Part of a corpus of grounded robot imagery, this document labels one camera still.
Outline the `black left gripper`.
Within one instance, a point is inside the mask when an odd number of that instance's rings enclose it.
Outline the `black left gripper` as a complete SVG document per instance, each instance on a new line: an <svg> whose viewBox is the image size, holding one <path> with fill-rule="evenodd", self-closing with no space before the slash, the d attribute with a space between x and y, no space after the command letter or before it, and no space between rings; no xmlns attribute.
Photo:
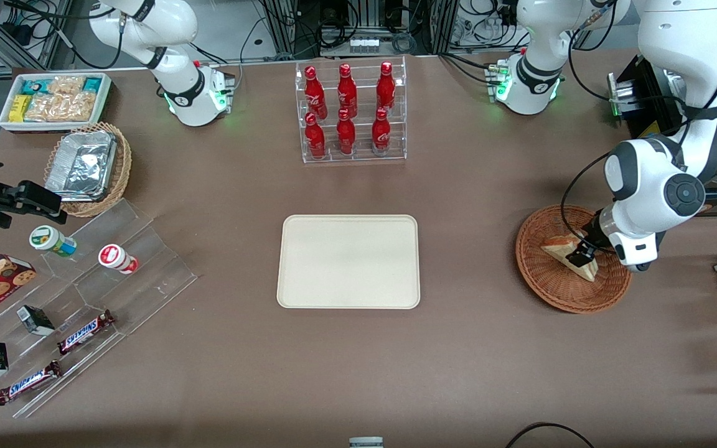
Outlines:
<svg viewBox="0 0 717 448"><path fill-rule="evenodd" d="M575 249L566 255L566 260L572 266L582 268L595 261L597 250L611 251L612 247L605 229L612 226L612 208L602 208L595 212L593 218L583 226L583 229L575 230L579 241Z"/></svg>

